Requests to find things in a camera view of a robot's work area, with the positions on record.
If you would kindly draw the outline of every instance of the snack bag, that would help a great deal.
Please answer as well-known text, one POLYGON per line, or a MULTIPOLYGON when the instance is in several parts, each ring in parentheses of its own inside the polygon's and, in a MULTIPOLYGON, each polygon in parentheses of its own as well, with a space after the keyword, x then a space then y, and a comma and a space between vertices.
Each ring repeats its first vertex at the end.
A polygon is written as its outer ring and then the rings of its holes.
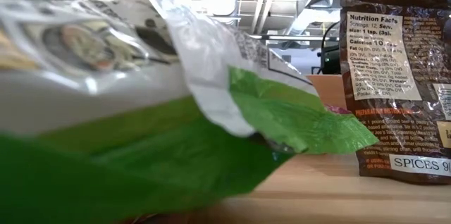
POLYGON ((113 223, 377 139, 264 45, 173 0, 0 0, 1 223, 113 223))
POLYGON ((342 0, 347 108, 379 143, 360 174, 451 183, 450 0, 342 0))

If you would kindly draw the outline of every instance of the wooden surface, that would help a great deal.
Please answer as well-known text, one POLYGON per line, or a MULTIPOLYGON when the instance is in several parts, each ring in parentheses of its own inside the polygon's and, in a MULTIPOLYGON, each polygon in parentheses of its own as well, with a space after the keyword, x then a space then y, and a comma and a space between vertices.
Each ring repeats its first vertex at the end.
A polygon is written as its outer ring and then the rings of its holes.
POLYGON ((358 176, 352 156, 297 156, 255 192, 149 223, 446 223, 451 186, 358 176))

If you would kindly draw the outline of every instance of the crinkled packaging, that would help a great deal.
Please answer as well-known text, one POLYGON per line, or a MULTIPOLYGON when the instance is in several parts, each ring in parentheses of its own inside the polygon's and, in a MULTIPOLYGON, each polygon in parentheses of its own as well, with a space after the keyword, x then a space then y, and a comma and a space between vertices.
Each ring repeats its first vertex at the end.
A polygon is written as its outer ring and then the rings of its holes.
POLYGON ((112 223, 251 192, 377 139, 173 0, 0 0, 1 223, 112 223))

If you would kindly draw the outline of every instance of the white label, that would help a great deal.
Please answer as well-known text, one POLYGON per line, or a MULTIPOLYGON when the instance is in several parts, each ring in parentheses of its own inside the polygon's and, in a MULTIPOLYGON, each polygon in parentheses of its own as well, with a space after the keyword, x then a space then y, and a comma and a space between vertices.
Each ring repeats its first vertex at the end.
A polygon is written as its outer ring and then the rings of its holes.
POLYGON ((347 13, 354 98, 421 100, 402 41, 402 16, 347 13))
POLYGON ((391 154, 390 165, 393 170, 402 172, 451 177, 451 160, 446 158, 391 154))
POLYGON ((446 120, 451 120, 451 84, 434 84, 446 120))

